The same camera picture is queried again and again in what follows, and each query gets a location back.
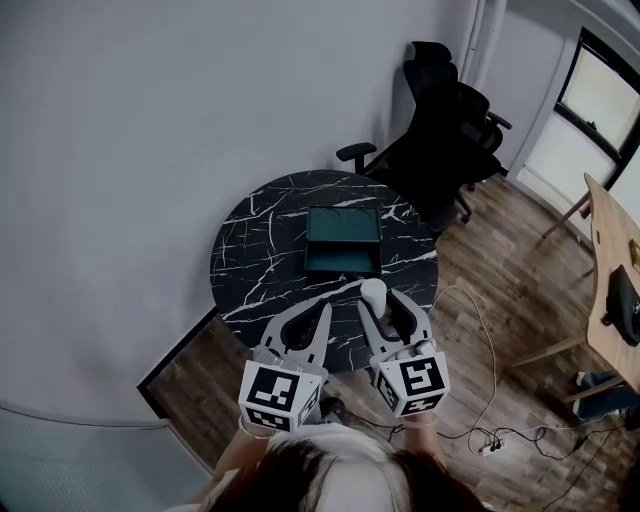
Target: black and white marker cube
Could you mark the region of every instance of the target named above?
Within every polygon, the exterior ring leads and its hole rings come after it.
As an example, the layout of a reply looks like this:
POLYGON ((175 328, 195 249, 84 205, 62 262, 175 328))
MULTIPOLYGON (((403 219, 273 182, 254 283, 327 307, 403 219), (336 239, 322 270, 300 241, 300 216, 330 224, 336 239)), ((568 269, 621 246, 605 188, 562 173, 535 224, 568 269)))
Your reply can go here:
POLYGON ((247 361, 238 404, 249 423, 295 432, 318 403, 322 383, 318 375, 247 361))
POLYGON ((436 409, 449 393, 449 373, 442 352, 381 362, 375 386, 397 418, 436 409))

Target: chair armrest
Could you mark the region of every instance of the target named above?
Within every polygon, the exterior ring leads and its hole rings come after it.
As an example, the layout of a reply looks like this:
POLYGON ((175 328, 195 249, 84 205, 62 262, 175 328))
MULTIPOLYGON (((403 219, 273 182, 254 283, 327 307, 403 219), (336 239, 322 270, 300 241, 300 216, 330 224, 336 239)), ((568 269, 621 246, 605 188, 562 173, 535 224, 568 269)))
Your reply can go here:
POLYGON ((504 126, 507 130, 511 130, 511 128, 513 128, 513 126, 509 121, 505 121, 499 115, 494 114, 493 112, 489 112, 487 114, 487 117, 489 118, 489 120, 493 121, 495 124, 504 126))
POLYGON ((369 153, 374 153, 378 148, 370 142, 360 142, 358 144, 352 144, 351 146, 345 146, 342 149, 336 151, 336 156, 341 162, 347 162, 357 157, 364 157, 369 153))

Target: baseboard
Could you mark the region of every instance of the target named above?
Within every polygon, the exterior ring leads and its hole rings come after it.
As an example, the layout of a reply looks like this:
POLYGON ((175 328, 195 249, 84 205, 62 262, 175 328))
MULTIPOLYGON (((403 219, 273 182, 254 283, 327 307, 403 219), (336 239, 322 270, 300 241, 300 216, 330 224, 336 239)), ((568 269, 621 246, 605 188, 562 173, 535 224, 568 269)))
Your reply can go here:
POLYGON ((187 346, 187 344, 193 339, 195 338, 200 331, 202 331, 202 329, 205 328, 205 326, 211 322, 211 320, 213 319, 214 316, 216 316, 218 314, 218 307, 214 306, 214 308, 209 311, 202 320, 200 320, 193 329, 191 329, 184 338, 182 338, 175 347, 173 347, 166 356, 164 356, 162 358, 162 360, 156 365, 156 367, 151 370, 149 372, 149 375, 147 375, 144 379, 142 379, 142 382, 140 382, 140 384, 138 384, 138 391, 140 392, 140 394, 142 395, 142 398, 145 399, 145 401, 147 402, 147 404, 149 404, 149 407, 151 407, 151 409, 153 410, 153 412, 156 413, 156 415, 158 416, 158 418, 168 418, 169 415, 167 414, 167 411, 164 410, 164 408, 158 403, 158 401, 153 397, 153 395, 151 394, 151 392, 149 391, 149 384, 151 383, 151 381, 153 381, 153 379, 155 379, 158 375, 160 375, 160 373, 162 372, 162 370, 164 370, 167 365, 173 361, 175 359, 175 357, 178 355, 178 353, 187 346))

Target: black marble tabletop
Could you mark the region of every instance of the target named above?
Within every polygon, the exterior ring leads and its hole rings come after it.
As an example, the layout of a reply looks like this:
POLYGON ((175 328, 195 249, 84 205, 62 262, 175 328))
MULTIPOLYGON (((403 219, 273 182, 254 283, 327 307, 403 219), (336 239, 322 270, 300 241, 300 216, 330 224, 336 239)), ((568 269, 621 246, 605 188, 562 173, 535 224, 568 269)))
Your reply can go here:
POLYGON ((211 254, 211 289, 222 319, 249 347, 260 343, 274 315, 313 297, 333 307, 324 366, 331 373, 364 368, 371 353, 356 302, 361 281, 304 276, 307 207, 378 207, 382 276, 390 288, 431 308, 438 263, 429 230, 411 206, 384 185, 342 171, 306 171, 278 178, 243 199, 223 223, 211 254))

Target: black bag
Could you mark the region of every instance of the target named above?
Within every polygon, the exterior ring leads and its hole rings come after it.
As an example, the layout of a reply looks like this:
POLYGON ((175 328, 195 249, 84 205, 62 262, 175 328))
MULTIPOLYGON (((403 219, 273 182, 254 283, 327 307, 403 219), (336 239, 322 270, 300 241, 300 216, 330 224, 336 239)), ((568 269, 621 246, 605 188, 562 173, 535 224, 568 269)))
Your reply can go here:
POLYGON ((640 297, 622 265, 609 276, 607 314, 602 323, 613 324, 624 341, 632 347, 640 344, 640 297))

